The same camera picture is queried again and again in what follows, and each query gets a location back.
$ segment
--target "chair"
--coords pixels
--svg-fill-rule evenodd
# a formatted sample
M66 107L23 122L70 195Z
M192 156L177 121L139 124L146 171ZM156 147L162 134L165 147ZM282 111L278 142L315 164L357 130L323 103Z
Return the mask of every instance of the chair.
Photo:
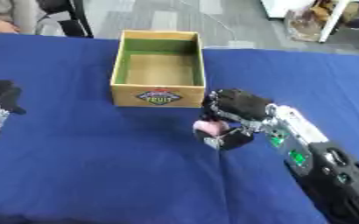
M64 11L69 13L71 19L60 21L67 36L91 39L94 37L84 11L83 0L38 0L38 3L48 15Z
M14 23L24 34L39 34L39 35L55 35L55 36L69 36L69 37L86 37L93 38L94 35L88 24L84 4L82 0L13 0ZM66 21L59 21L58 26L54 21L51 24L39 24L45 15L51 15L67 11L70 19ZM50 26L57 31L57 34L48 32Z

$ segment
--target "wooden box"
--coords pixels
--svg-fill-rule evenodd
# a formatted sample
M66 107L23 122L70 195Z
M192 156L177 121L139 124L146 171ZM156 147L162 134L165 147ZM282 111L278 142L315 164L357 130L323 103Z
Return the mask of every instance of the wooden box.
M199 108L206 80L198 33L124 31L110 86L118 106Z

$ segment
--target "floor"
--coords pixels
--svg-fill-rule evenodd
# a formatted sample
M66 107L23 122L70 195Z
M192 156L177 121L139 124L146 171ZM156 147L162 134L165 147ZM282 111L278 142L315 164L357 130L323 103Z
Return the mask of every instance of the floor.
M205 47L359 55L359 31L340 29L325 44L294 41L260 0L85 0L93 32L118 39L123 29L193 31Z

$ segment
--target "wire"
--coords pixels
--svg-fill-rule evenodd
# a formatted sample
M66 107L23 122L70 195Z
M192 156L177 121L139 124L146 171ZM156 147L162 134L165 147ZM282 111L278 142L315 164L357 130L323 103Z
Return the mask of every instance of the wire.
M211 15L209 15L209 14L207 14L207 13L203 13L203 12L197 10L197 9L196 9L194 6L192 6L190 3L186 3L186 2L184 2L183 0L178 0L178 1L179 1L180 3L182 3L182 4L186 5L186 6L188 6L188 7L191 8L192 10L199 12L201 15L204 15L204 16L206 16L206 17L208 17L208 18L214 20L217 24L221 25L224 29L226 29L228 32L231 33L231 36L232 36L232 38L233 38L234 41L237 41L236 33L235 33L233 30L231 30L227 25L225 25L222 21L220 21L219 19L217 19L217 18L215 18L215 17L213 17L213 16L211 16Z

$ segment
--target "table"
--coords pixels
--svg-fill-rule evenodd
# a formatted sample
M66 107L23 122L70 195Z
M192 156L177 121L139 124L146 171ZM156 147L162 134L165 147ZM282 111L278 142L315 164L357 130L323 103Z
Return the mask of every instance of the table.
M339 21L339 18L343 14L344 10L346 9L347 5L351 2L358 2L358 1L352 1L352 0L339 0L338 4L334 7L334 11L332 15L329 17L327 23L325 24L324 28L321 31L320 35L320 42L324 43L327 41L329 35L331 34L332 30L336 26L337 22Z
M0 219L325 223L264 136L218 153L193 137L196 108L113 106L117 44L0 35L0 79L24 90L27 110L0 135ZM243 88L293 106L359 158L359 56L203 53L209 89Z

